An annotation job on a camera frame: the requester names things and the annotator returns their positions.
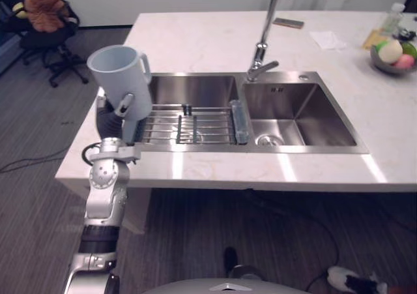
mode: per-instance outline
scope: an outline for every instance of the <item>marble countertop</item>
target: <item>marble countertop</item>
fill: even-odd
[[[125,44],[145,52],[153,72],[243,72],[248,69],[266,12],[141,14]],[[387,76],[360,48],[381,21],[378,12],[285,11],[303,29],[273,25],[265,62],[275,70],[317,71],[369,154],[142,152],[130,164],[130,186],[255,188],[260,190],[416,191],[417,74]],[[405,18],[416,29],[415,14]],[[310,31],[333,31],[342,50],[322,50]],[[88,186],[82,149],[99,141],[92,105],[56,178]]]

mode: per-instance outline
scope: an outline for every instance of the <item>water bottle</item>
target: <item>water bottle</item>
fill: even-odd
[[[381,35],[392,36],[396,33],[398,24],[403,18],[403,10],[405,8],[404,4],[394,3],[391,7],[391,11],[388,13],[388,16],[384,20],[381,26]]]

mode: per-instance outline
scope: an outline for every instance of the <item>fruit bowl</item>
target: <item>fruit bowl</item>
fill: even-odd
[[[379,58],[377,47],[374,45],[371,47],[371,58],[372,63],[381,71],[386,72],[388,74],[409,74],[411,72],[417,71],[417,61],[411,68],[408,69],[401,69],[394,67],[390,64],[384,63],[381,58]]]

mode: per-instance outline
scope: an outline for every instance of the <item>dish rack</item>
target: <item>dish rack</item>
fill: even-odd
[[[237,144],[232,106],[154,104],[143,126],[151,144]]]

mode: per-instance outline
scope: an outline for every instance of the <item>stainless steel sink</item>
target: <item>stainless steel sink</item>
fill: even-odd
[[[245,84],[244,94],[257,145],[356,145],[316,83]]]
[[[315,72],[155,74],[143,151],[366,153]]]

